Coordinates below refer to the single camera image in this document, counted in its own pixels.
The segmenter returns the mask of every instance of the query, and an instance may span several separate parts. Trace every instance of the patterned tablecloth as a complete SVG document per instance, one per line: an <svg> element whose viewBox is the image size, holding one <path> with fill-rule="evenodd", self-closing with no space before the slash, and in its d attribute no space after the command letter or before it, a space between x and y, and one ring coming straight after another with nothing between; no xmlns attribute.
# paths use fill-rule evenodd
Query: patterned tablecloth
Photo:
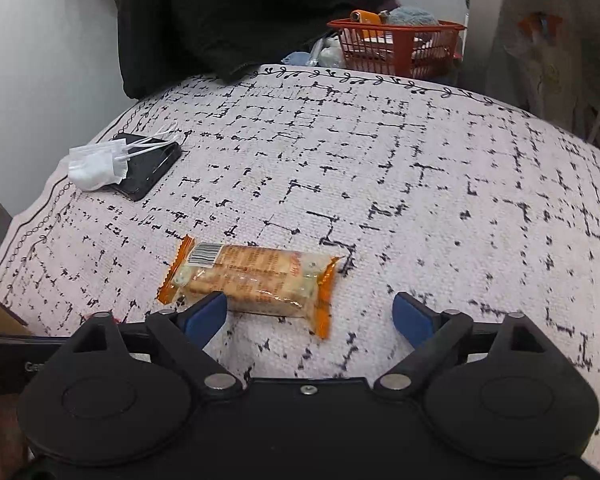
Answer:
<svg viewBox="0 0 600 480"><path fill-rule="evenodd" d="M0 249L0 300L36 333L139 321L185 234L344 256L331 336L230 316L206 350L239 377L375 380L409 351L397 291L475 320L525 312L600 399L600 152L516 108L367 73L263 66L184 81L96 139L177 120L145 200L80 192L61 164ZM600 425L586 458L600 468Z"/></svg>

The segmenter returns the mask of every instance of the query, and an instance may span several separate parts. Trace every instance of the orange basket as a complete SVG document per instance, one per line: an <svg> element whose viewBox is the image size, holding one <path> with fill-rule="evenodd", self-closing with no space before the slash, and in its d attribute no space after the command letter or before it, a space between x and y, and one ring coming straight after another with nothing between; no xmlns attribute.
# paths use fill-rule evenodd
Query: orange basket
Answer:
<svg viewBox="0 0 600 480"><path fill-rule="evenodd" d="M446 75L452 67L458 34L464 25L407 27L333 20L349 70L427 79Z"/></svg>

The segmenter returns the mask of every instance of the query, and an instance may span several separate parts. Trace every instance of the black phone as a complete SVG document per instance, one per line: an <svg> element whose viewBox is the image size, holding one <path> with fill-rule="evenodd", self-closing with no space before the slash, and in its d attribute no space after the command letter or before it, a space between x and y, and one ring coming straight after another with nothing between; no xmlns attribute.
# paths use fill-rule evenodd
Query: black phone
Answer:
<svg viewBox="0 0 600 480"><path fill-rule="evenodd" d="M143 139L142 136L132 134L117 134L113 140L126 139L127 144ZM148 146L131 148L129 153L139 152ZM142 200L151 188L164 176L169 168L182 155L182 149L177 142L172 142L162 148L156 148L142 155L133 156L128 160L126 178L120 184L111 184L110 187L125 195L129 200L137 202Z"/></svg>

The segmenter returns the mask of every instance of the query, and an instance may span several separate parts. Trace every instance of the plastic bag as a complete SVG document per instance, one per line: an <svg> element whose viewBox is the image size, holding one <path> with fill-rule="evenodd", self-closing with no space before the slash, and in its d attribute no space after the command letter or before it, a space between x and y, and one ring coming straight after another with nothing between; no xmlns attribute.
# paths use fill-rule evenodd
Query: plastic bag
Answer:
<svg viewBox="0 0 600 480"><path fill-rule="evenodd" d="M347 66L339 45L324 48L318 56L318 64L323 68L346 68Z"/></svg>
<svg viewBox="0 0 600 480"><path fill-rule="evenodd" d="M314 47L311 49L309 61L306 62L306 66L318 66L318 56L320 56L323 46L324 38L320 38L314 43Z"/></svg>
<svg viewBox="0 0 600 480"><path fill-rule="evenodd" d="M268 316L304 317L326 338L336 262L328 254L199 242L185 236L158 291L171 303L221 290L229 309Z"/></svg>

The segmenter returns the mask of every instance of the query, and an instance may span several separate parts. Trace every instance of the face mask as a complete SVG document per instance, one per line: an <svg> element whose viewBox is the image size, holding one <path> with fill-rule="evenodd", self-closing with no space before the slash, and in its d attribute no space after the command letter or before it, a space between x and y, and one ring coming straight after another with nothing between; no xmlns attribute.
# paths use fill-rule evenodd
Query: face mask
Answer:
<svg viewBox="0 0 600 480"><path fill-rule="evenodd" d="M67 177L72 184L83 191L94 191L107 184L119 184L126 177L127 161L131 157L176 142L177 127L177 123L171 123L166 130L161 128L154 135L157 137L171 134L166 140L143 137L127 144L125 139L118 139L71 148ZM137 148L138 151L129 153L131 149Z"/></svg>

